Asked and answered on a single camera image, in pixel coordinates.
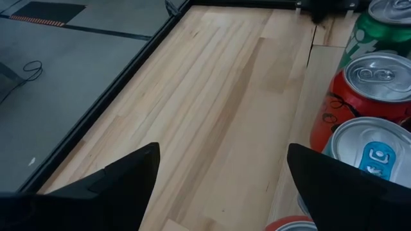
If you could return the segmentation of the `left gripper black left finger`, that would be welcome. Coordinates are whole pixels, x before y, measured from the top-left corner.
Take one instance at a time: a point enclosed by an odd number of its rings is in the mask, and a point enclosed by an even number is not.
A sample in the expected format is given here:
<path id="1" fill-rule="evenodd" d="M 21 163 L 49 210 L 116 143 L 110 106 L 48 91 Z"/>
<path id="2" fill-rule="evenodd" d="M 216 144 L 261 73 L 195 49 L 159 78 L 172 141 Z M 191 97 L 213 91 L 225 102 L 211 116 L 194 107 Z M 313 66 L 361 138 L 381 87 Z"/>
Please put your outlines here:
<path id="1" fill-rule="evenodd" d="M 35 207 L 38 230 L 138 230 L 159 164 L 159 143 L 151 142 L 43 195 Z"/>

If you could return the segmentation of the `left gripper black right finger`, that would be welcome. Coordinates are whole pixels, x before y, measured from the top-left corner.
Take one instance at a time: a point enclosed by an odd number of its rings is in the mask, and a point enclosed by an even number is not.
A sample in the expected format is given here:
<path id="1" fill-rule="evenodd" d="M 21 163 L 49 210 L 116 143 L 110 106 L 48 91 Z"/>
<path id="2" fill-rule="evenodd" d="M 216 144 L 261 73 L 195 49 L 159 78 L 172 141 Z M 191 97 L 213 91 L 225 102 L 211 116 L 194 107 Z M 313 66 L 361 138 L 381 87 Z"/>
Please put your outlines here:
<path id="1" fill-rule="evenodd" d="M 297 143 L 287 163 L 318 230 L 410 231 L 410 189 Z"/>

